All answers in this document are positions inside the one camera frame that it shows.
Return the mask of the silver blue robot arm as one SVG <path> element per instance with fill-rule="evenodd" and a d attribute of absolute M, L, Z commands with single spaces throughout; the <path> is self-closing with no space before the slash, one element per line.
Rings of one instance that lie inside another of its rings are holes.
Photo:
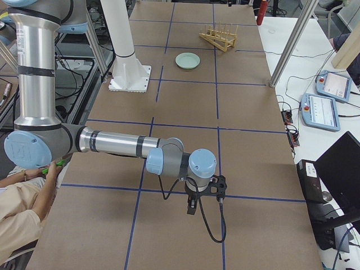
<path fill-rule="evenodd" d="M 85 33 L 85 1 L 7 1 L 16 25 L 20 116 L 4 149 L 16 165 L 35 169 L 74 152 L 104 152 L 146 160 L 148 172 L 184 182 L 188 214 L 201 197 L 223 201 L 224 184 L 215 175 L 217 161 L 207 149 L 186 153 L 177 138 L 161 139 L 94 130 L 63 123 L 55 113 L 55 34 Z"/>

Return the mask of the person's hand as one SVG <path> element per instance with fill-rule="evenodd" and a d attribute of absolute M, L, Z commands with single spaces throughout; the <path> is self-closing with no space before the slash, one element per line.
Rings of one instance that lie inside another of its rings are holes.
<path fill-rule="evenodd" d="M 62 171 L 62 166 L 57 166 L 55 162 L 52 162 L 48 167 L 48 173 L 46 174 L 46 180 L 56 180 L 60 172 Z"/>

